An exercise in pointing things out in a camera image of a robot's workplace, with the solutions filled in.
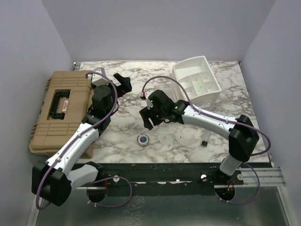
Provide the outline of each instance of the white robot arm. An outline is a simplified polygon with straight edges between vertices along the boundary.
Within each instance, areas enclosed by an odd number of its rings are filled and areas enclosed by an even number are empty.
[[[86,78],[92,79],[92,74],[98,73],[90,72]],[[60,206],[67,200],[72,190],[93,182],[97,176],[101,176],[102,166],[94,162],[88,162],[74,171],[72,167],[89,145],[95,142],[108,127],[116,94],[118,98],[132,91],[130,78],[124,78],[118,73],[114,74],[114,77],[120,82],[119,86],[111,81],[109,84],[99,86],[93,84],[92,105],[76,133],[54,156],[46,162],[39,161],[33,166],[32,192],[37,196]]]
[[[227,121],[235,121],[253,126],[247,116],[241,115],[239,118],[234,118],[218,115],[196,106],[192,107],[189,102],[183,100],[174,103],[161,90],[156,90],[150,94],[147,99],[147,107],[140,111],[140,115],[143,118],[144,126],[148,129],[152,129],[153,125],[157,126],[162,122],[178,122],[204,128],[227,139],[229,141],[229,153],[219,167],[220,172],[226,176],[233,175],[241,163],[250,159],[259,140],[256,131],[227,123]],[[225,122],[215,119],[214,116],[224,119]]]

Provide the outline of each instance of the white marble table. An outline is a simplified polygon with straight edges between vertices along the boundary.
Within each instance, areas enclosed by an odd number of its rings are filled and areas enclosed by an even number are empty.
[[[146,106],[140,99],[143,84],[156,75],[169,76],[176,62],[162,61],[114,61],[83,62],[80,70],[104,67],[109,78],[114,73],[130,77],[133,90],[119,99],[119,110],[111,117],[111,123],[95,143],[93,158],[81,159],[79,163],[177,163],[177,162],[221,162],[228,152],[228,141],[211,134],[207,147],[202,147],[202,129],[178,123],[165,124],[149,131],[143,126],[139,111]],[[237,61],[209,62],[222,88],[214,109],[215,113],[236,116],[245,114],[254,126],[258,123]],[[170,81],[152,80],[147,91],[162,89],[170,94]],[[150,138],[146,147],[137,143],[137,136],[145,133]],[[260,138],[254,152],[264,150]],[[269,162],[267,154],[255,156],[251,162]]]

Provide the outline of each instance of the purple cable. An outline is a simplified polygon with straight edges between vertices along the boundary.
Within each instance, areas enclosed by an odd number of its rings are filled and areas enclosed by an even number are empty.
[[[101,119],[98,123],[95,123],[93,126],[89,127],[88,129],[84,130],[83,132],[81,132],[78,136],[76,136],[66,147],[65,149],[62,151],[62,153],[58,156],[58,159],[60,159],[61,157],[63,157],[63,155],[68,151],[68,149],[72,146],[72,144],[74,144],[74,142],[80,138],[83,134],[85,134],[86,132],[88,132],[89,130],[91,130],[92,128],[95,128],[97,127],[98,125],[100,125],[103,121],[105,121],[114,111],[115,107],[116,107],[116,104],[117,104],[117,98],[118,98],[118,93],[117,93],[117,90],[116,90],[116,87],[114,85],[114,83],[108,78],[106,77],[105,75],[102,75],[101,73],[98,73],[98,72],[88,72],[86,74],[86,77],[89,75],[89,74],[98,74],[100,76],[102,76],[103,78],[105,78],[113,87],[113,90],[114,90],[114,93],[115,93],[115,101],[114,101],[114,105],[112,107],[112,109],[110,110],[110,112],[103,118]],[[40,193],[41,193],[41,190],[42,190],[42,186],[48,176],[48,174],[51,172],[51,170],[54,168],[54,166],[59,162],[59,160],[55,160],[54,163],[49,167],[49,169],[46,171],[46,173],[44,174],[40,184],[39,184],[39,187],[38,187],[38,190],[37,190],[37,195],[36,195],[36,207],[38,210],[44,210],[46,207],[48,207],[50,205],[50,203],[48,202],[45,206],[41,207],[39,205],[39,198],[40,198]]]
[[[244,162],[243,164],[246,165],[246,166],[248,166],[248,167],[255,173],[255,175],[256,175],[256,178],[257,178],[257,181],[258,181],[258,188],[257,188],[256,194],[253,196],[252,199],[250,199],[250,200],[248,200],[248,201],[246,201],[246,202],[230,202],[230,201],[227,201],[227,200],[222,199],[222,198],[218,195],[218,193],[215,192],[215,195],[219,198],[220,201],[225,202],[225,203],[227,203],[227,204],[231,204],[231,205],[245,205],[245,204],[248,204],[248,203],[254,201],[254,200],[258,197],[258,195],[259,195],[259,193],[260,193],[260,180],[259,180],[258,174],[256,173],[255,169],[254,169],[252,166],[250,166],[249,164],[247,164],[247,163],[245,163],[245,162]]]
[[[148,79],[148,80],[145,82],[145,84],[143,85],[143,87],[142,87],[142,93],[144,93],[144,89],[145,89],[146,84],[149,83],[151,80],[156,79],[156,78],[170,79],[170,80],[174,81],[176,84],[178,84],[178,85],[181,87],[181,89],[183,90],[183,93],[185,94],[185,96],[186,96],[186,98],[187,98],[189,104],[191,105],[191,107],[192,107],[196,112],[198,112],[198,114],[202,114],[202,115],[207,116],[207,117],[209,117],[209,118],[216,119],[216,120],[219,120],[219,121],[223,121],[223,122],[225,122],[225,123],[231,123],[231,124],[236,124],[236,125],[244,126],[244,127],[249,128],[249,129],[253,129],[253,130],[255,130],[255,131],[258,132],[258,133],[261,133],[261,134],[266,138],[266,140],[268,141],[268,147],[267,147],[266,150],[264,150],[264,151],[262,151],[262,152],[258,152],[258,153],[252,154],[251,156],[264,154],[264,153],[268,152],[269,149],[271,148],[271,140],[270,140],[269,136],[268,136],[266,133],[260,131],[259,129],[257,129],[257,128],[255,128],[255,127],[253,127],[253,126],[249,126],[249,125],[247,125],[247,124],[238,122],[238,121],[227,121],[227,120],[225,120],[225,119],[216,117],[216,116],[214,116],[214,115],[211,115],[211,114],[202,112],[201,109],[196,108],[196,106],[193,105],[192,101],[190,100],[190,98],[189,98],[187,92],[185,91],[184,87],[183,87],[177,80],[175,80],[175,79],[173,79],[173,78],[171,78],[171,77],[164,76],[164,75],[158,75],[158,76],[155,76],[155,77],[152,77],[152,78]]]
[[[130,186],[130,195],[128,196],[128,199],[125,200],[125,201],[124,201],[123,203],[121,203],[121,204],[110,206],[110,205],[100,204],[100,203],[98,203],[98,202],[92,202],[92,201],[90,200],[90,198],[89,198],[89,195],[87,194],[87,198],[88,198],[88,200],[89,200],[88,204],[89,204],[89,203],[92,203],[92,204],[94,204],[94,205],[96,205],[96,206],[102,206],[102,207],[108,207],[108,208],[117,208],[117,207],[120,207],[120,206],[123,206],[123,205],[127,204],[127,203],[130,201],[130,199],[132,198],[132,193],[133,193],[132,185],[131,185],[131,183],[128,181],[128,179],[123,178],[123,177],[110,177],[110,178],[105,178],[105,179],[93,181],[93,182],[91,182],[91,183],[89,183],[89,184],[95,184],[95,183],[103,182],[103,181],[110,180],[110,179],[114,179],[114,178],[120,178],[120,179],[123,179],[123,180],[125,180],[125,181],[128,183],[128,185]]]

